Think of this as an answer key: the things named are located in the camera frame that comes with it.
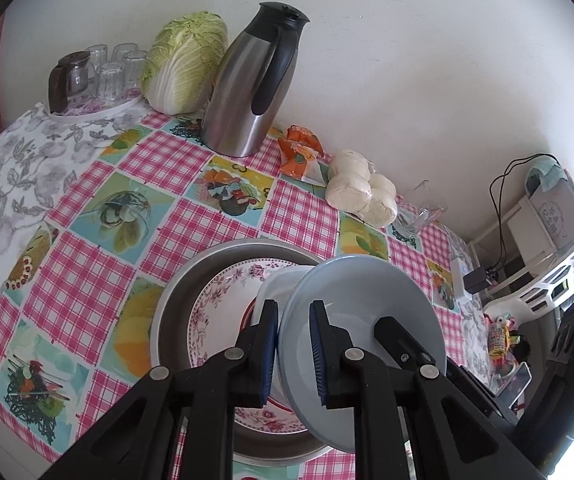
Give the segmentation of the pale blue bowl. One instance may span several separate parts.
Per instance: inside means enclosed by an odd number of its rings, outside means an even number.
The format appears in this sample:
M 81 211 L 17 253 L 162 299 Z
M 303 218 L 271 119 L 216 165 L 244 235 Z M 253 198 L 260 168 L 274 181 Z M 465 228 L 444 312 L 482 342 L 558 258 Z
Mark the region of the pale blue bowl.
M 392 263 L 371 256 L 345 255 L 315 266 L 290 295 L 278 329 L 281 388 L 309 433 L 345 453 L 355 450 L 353 411 L 328 411 L 319 400 L 309 327 L 310 304 L 321 300 L 329 322 L 347 330 L 353 344 L 387 365 L 397 365 L 374 338 L 376 322 L 392 316 L 446 371 L 441 326 L 425 292 Z

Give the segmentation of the red rim strawberry bowl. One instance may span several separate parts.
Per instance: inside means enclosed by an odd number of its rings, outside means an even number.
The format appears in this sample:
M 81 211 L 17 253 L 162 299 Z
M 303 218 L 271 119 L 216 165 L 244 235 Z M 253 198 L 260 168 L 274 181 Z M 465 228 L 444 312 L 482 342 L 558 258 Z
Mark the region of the red rim strawberry bowl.
M 262 314 L 262 307 L 260 307 L 260 312 L 257 312 L 257 302 L 257 297 L 253 297 L 249 302 L 244 315 L 240 320 L 239 330 L 241 332 L 246 328 L 259 323 Z M 261 370 L 264 378 L 264 400 L 266 404 L 277 406 L 281 410 L 291 413 L 293 409 L 290 407 L 285 397 L 285 393 L 283 393 L 277 370 L 277 341 L 278 333 L 275 333 L 272 340 L 274 344 L 272 348 L 273 353 L 263 354 Z

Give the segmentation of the floral round plate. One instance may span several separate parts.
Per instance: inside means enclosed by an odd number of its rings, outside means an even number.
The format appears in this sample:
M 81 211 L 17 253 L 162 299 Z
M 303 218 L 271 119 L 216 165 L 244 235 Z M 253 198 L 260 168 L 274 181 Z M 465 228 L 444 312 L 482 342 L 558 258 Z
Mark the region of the floral round plate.
M 257 296 L 264 280 L 285 266 L 306 266 L 278 258 L 254 258 L 234 263 L 220 271 L 199 292 L 186 333 L 189 365 L 197 367 L 210 356 L 234 346 L 240 320 Z M 285 436 L 301 434 L 305 427 L 294 412 L 265 404 L 263 408 L 237 408 L 235 422 L 246 429 Z

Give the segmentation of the stainless steel round pan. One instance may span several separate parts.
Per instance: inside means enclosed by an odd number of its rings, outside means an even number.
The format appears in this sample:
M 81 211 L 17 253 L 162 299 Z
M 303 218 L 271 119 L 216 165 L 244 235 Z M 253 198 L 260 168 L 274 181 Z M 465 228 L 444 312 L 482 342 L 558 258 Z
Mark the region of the stainless steel round pan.
M 199 292 L 232 264 L 253 258 L 278 258 L 296 264 L 317 264 L 322 259 L 305 249 L 270 238 L 243 238 L 215 245 L 182 264 L 165 286 L 153 315 L 149 354 L 153 365 L 173 370 L 189 367 L 186 335 L 191 307 Z M 331 448 L 308 432 L 293 436 L 270 436 L 234 427 L 234 458 L 253 466 L 293 466 L 315 460 Z

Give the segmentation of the small white square bowl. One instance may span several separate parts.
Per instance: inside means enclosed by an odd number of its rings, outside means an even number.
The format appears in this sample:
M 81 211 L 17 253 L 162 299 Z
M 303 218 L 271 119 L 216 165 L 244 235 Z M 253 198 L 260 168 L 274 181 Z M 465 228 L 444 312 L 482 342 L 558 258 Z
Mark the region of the small white square bowl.
M 313 269 L 314 266 L 285 266 L 285 268 L 272 272 L 264 280 L 255 297 L 253 319 L 259 320 L 266 300 L 276 302 L 278 316 L 281 316 L 298 283 Z

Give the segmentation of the smartphone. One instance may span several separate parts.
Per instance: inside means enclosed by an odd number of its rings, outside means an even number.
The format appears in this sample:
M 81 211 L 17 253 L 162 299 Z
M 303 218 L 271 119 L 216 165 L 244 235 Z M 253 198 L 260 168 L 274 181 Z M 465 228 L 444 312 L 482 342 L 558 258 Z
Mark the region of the smartphone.
M 532 374 L 527 362 L 520 363 L 510 374 L 505 384 L 496 393 L 496 399 L 503 408 L 511 408 L 532 382 Z

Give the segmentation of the colourful candy pack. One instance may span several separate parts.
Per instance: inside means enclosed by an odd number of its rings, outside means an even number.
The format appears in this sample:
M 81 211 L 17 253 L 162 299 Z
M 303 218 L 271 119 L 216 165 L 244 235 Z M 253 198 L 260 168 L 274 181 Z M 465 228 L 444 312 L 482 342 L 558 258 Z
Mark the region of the colourful candy pack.
M 509 313 L 501 314 L 496 318 L 484 316 L 488 322 L 488 356 L 490 357 L 494 373 L 507 376 L 518 365 L 518 361 L 512 354 L 521 340 L 516 330 L 516 320 Z

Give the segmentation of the black power adapter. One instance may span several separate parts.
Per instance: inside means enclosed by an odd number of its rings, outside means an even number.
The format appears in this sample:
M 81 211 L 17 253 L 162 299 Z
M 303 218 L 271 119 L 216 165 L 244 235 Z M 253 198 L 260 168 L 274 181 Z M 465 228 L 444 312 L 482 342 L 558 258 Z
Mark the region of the black power adapter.
M 471 295 L 477 294 L 481 292 L 481 290 L 492 286 L 490 275 L 488 275 L 488 271 L 482 268 L 482 266 L 467 273 L 462 279 L 462 282 L 464 283 L 465 291 Z

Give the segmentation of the white power strip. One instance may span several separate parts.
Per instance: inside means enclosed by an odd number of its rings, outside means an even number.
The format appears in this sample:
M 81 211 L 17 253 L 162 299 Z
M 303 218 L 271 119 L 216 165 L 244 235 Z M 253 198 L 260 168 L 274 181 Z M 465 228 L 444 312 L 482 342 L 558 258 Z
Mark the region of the white power strip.
M 454 258 L 451 261 L 451 273 L 455 299 L 458 302 L 470 301 L 472 296 L 470 292 L 467 292 L 464 284 L 464 278 L 469 273 L 467 262 L 462 258 Z

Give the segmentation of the glass mug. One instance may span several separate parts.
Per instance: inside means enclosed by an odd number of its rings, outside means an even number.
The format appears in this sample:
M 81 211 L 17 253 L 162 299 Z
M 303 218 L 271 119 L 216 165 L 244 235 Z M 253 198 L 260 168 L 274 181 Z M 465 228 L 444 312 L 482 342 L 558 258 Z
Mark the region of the glass mug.
M 404 236 L 417 236 L 424 228 L 438 220 L 447 211 L 447 202 L 428 180 L 402 195 L 399 214 L 393 225 Z

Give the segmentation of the white shelf rack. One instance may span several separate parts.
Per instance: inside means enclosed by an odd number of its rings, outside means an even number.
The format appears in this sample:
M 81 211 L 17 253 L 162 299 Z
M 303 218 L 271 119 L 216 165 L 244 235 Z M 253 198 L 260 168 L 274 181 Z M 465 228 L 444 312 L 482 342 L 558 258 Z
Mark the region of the white shelf rack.
M 492 286 L 478 295 L 490 318 L 517 324 L 574 297 L 574 181 L 552 154 L 512 160 L 488 186 L 494 220 L 469 243 Z

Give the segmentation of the bag of steamed buns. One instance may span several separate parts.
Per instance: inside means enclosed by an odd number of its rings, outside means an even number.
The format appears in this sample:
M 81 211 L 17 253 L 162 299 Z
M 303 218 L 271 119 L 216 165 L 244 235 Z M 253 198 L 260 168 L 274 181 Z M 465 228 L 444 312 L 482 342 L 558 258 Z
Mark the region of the bag of steamed buns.
M 326 203 L 380 229 L 398 218 L 398 190 L 378 174 L 373 163 L 356 151 L 338 152 L 328 166 Z

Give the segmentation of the checkered pink tablecloth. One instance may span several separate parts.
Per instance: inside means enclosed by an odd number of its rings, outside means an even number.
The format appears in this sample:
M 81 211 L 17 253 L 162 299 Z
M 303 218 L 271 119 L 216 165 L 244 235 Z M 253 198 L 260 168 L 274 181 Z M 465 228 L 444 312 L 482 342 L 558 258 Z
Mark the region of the checkered pink tablecloth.
M 330 208 L 321 188 L 279 171 L 279 132 L 231 160 L 194 118 L 144 104 L 93 122 L 42 105 L 0 135 L 0 458 L 37 477 L 146 372 L 165 284 L 230 240 L 282 240 L 321 259 L 365 254 L 405 271 L 431 299 L 447 354 L 491 377 L 478 301 L 442 285 L 465 243 L 444 226 L 409 242 Z

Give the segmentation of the tray of drinking glasses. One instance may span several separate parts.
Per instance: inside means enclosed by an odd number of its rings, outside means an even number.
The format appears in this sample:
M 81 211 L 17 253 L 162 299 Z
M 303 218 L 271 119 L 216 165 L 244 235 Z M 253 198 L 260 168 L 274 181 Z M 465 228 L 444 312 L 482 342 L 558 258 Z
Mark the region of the tray of drinking glasses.
M 109 51 L 107 44 L 93 44 L 82 51 L 91 53 L 89 87 L 68 101 L 63 113 L 48 114 L 57 122 L 86 122 L 124 112 L 143 99 L 141 76 L 147 52 L 135 42 L 118 44 Z

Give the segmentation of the napa cabbage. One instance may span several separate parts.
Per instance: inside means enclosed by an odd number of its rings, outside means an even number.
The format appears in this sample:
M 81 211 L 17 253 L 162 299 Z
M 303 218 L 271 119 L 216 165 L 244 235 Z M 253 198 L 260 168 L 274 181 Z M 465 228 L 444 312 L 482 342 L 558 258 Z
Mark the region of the napa cabbage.
M 141 88 L 148 104 L 166 115 L 201 110 L 226 48 L 227 27 L 220 15 L 201 11 L 165 24 L 143 68 Z

